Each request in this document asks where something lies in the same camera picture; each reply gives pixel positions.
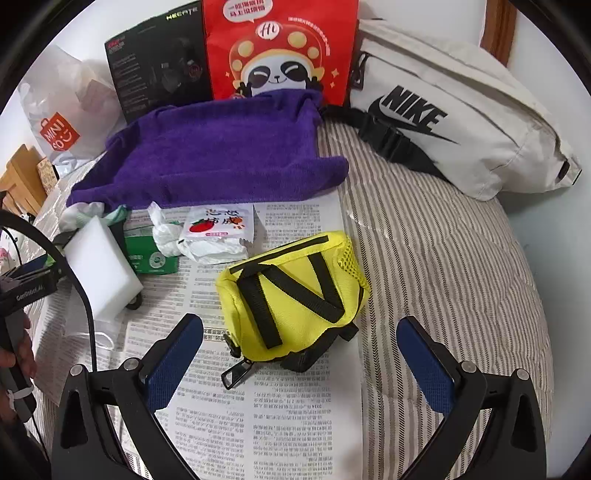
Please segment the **person's left hand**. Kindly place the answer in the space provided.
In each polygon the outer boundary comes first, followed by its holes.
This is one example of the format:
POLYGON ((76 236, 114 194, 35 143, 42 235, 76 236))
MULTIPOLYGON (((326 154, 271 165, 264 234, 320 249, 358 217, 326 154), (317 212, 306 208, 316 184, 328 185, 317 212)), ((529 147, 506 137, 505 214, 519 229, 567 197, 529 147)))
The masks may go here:
POLYGON ((23 370, 21 345, 28 338, 29 319, 24 311, 1 318, 1 350, 13 357, 10 366, 1 367, 1 391, 8 407, 22 423, 27 423, 37 407, 31 377, 23 370))

